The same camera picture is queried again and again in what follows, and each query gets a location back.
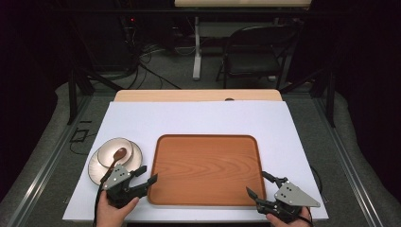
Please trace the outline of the white table cover board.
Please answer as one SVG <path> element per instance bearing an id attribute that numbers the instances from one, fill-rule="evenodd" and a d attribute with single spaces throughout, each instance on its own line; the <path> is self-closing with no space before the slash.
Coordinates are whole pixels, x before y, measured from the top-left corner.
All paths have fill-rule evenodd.
<path id="1" fill-rule="evenodd" d="M 93 155 L 107 140 L 125 137 L 144 154 L 151 167 L 157 139 L 164 134 L 246 134 L 256 139 L 262 169 L 288 177 L 321 207 L 311 208 L 315 220 L 328 214 L 308 160 L 284 101 L 111 102 L 90 151 Z M 88 174 L 88 157 L 64 220 L 94 218 L 97 186 Z M 158 206 L 140 201 L 126 218 L 129 222 L 259 222 L 266 221 L 254 208 Z"/>

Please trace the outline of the brown wooden tray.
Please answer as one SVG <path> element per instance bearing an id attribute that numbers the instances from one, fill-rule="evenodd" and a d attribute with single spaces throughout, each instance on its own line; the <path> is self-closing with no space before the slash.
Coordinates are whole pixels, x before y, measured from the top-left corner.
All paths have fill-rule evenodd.
<path id="1" fill-rule="evenodd" d="M 167 134 L 156 145 L 148 192 L 154 205 L 252 206 L 267 197 L 256 140 L 250 135 Z"/>

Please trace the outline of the white ribbed plate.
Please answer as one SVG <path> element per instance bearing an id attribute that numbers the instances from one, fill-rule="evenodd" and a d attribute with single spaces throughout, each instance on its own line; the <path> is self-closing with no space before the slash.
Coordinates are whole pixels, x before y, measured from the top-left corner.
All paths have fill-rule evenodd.
<path id="1" fill-rule="evenodd" d="M 128 171 L 136 170 L 142 165 L 143 155 L 141 149 L 132 141 L 133 148 L 130 159 L 122 165 Z M 95 184 L 100 184 L 101 178 L 106 174 L 108 167 L 103 166 L 97 159 L 97 151 L 93 154 L 88 165 L 88 174 L 90 179 Z"/>

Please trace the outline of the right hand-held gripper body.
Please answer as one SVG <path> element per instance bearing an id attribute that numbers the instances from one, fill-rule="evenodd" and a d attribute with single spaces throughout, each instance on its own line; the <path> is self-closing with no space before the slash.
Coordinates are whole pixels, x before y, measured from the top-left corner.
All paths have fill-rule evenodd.
<path id="1" fill-rule="evenodd" d="M 300 218 L 300 213 L 304 207 L 320 207 L 321 204 L 306 194 L 300 187 L 289 180 L 274 194 L 275 201 L 264 200 L 265 206 L 256 206 L 260 214 L 272 214 L 285 223 L 290 223 Z"/>

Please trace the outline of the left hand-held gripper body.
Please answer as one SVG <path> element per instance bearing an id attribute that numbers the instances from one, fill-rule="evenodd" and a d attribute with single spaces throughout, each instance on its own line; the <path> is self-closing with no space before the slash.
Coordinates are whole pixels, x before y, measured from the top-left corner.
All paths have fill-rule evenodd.
<path id="1" fill-rule="evenodd" d="M 122 165 L 117 165 L 106 174 L 101 189 L 111 207 L 120 209 L 135 206 L 138 198 L 131 194 L 130 188 L 131 180 L 135 175 L 134 171 L 128 171 Z"/>

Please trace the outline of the black floor socket plate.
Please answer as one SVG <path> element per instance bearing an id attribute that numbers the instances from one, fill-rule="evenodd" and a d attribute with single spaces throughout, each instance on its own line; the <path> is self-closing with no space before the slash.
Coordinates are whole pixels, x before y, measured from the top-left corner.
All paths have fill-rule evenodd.
<path id="1" fill-rule="evenodd" d="M 84 142 L 89 134 L 88 130 L 76 128 L 71 136 L 71 143 L 80 143 Z"/>

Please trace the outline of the black metal stand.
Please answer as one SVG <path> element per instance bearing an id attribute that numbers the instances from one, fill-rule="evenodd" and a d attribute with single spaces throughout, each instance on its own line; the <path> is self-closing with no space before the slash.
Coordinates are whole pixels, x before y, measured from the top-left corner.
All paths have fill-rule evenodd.
<path id="1" fill-rule="evenodd" d="M 325 94 L 325 108 L 324 115 L 329 125 L 332 128 L 335 128 L 334 121 L 334 101 L 335 101 L 335 85 L 336 85 L 336 77 L 332 70 L 323 68 L 319 69 L 312 74 L 306 76 L 305 78 L 299 79 L 290 85 L 286 85 L 283 88 L 279 89 L 281 94 L 286 94 L 308 81 L 313 80 L 312 87 L 309 90 L 309 94 L 311 97 L 321 98 L 323 94 Z"/>
<path id="2" fill-rule="evenodd" d="M 99 81 L 112 90 L 118 92 L 122 87 L 111 82 L 110 80 L 102 77 L 98 73 L 83 67 L 75 67 L 68 79 L 68 92 L 69 92 L 69 120 L 68 125 L 71 125 L 78 116 L 78 92 L 77 89 L 85 96 L 92 96 L 95 93 L 95 88 L 90 82 L 90 79 Z"/>

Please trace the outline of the dark computer with red light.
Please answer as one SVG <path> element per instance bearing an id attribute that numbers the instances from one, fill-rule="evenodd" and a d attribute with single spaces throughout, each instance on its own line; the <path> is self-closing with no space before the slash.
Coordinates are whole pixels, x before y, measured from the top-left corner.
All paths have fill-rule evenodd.
<path id="1" fill-rule="evenodd" d="M 127 16 L 120 16 L 119 21 L 125 39 L 125 44 L 130 54 L 131 64 L 136 65 L 138 63 L 138 52 L 134 40 L 135 27 L 132 25 L 132 22 Z"/>

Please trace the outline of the brown wooden spoon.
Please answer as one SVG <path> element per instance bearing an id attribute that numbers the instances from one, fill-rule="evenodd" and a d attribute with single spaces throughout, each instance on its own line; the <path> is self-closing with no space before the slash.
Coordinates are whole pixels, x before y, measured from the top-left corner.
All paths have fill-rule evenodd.
<path id="1" fill-rule="evenodd" d="M 105 183 L 107 181 L 107 179 L 109 178 L 109 176 L 111 175 L 115 164 L 121 160 L 122 158 L 125 157 L 125 155 L 127 154 L 127 150 L 125 148 L 120 148 L 118 151 L 116 151 L 113 155 L 113 162 L 112 164 L 109 166 L 106 174 L 101 178 L 100 182 L 101 183 Z"/>

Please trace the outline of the person's left hand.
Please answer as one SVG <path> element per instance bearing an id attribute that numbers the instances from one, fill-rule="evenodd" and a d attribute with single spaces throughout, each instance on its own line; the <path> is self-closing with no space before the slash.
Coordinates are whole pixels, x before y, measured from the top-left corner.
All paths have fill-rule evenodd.
<path id="1" fill-rule="evenodd" d="M 122 208 L 115 208 L 109 204 L 105 193 L 102 193 L 96 209 L 96 227 L 121 227 L 125 217 L 133 211 L 139 202 L 138 198 L 133 198 Z"/>

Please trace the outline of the black folding chair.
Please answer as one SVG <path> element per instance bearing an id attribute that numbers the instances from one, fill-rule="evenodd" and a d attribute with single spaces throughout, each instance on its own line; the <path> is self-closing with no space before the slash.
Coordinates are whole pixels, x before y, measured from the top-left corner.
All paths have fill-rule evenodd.
<path id="1" fill-rule="evenodd" d="M 235 31 L 224 45 L 216 81 L 223 76 L 223 88 L 228 78 L 282 79 L 288 51 L 299 34 L 296 26 L 248 26 Z"/>

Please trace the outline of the white desk leg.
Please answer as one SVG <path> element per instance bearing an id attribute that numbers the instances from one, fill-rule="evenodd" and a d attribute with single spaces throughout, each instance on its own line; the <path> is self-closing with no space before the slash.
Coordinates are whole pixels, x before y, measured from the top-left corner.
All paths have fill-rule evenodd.
<path id="1" fill-rule="evenodd" d="M 200 26 L 199 17 L 195 17 L 194 22 L 194 33 L 195 33 L 195 56 L 194 56 L 194 67 L 193 67 L 193 80 L 201 79 L 201 37 L 200 37 Z"/>

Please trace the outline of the aluminium floor rail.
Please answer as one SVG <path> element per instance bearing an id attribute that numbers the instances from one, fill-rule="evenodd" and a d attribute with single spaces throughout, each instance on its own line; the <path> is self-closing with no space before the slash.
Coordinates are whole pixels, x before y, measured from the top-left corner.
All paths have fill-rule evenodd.
<path id="1" fill-rule="evenodd" d="M 350 184 L 353 194 L 357 200 L 358 206 L 361 209 L 369 227 L 384 227 L 383 222 L 376 212 L 365 186 L 357 174 L 357 170 L 350 159 L 348 151 L 340 139 L 340 135 L 326 118 L 323 102 L 319 98 L 315 98 L 313 103 L 315 104 L 317 112 L 319 113 L 320 118 L 323 120 L 323 123 L 334 142 L 341 168 L 344 171 L 346 179 Z"/>
<path id="2" fill-rule="evenodd" d="M 91 102 L 89 97 L 80 101 L 71 125 L 65 102 L 59 102 L 22 174 L 0 204 L 0 227 L 87 227 L 63 215 L 96 135 L 96 121 L 86 115 Z M 76 128 L 89 131 L 84 142 L 70 142 Z"/>

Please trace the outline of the person's right hand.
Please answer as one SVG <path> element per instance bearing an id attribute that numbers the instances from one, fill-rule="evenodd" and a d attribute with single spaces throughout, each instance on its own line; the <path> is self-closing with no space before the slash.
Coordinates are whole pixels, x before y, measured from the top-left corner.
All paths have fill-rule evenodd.
<path id="1" fill-rule="evenodd" d="M 312 227 L 310 225 L 311 215 L 309 209 L 306 207 L 302 209 L 300 218 L 295 219 L 290 223 L 285 223 L 272 214 L 266 214 L 266 218 L 273 227 Z"/>

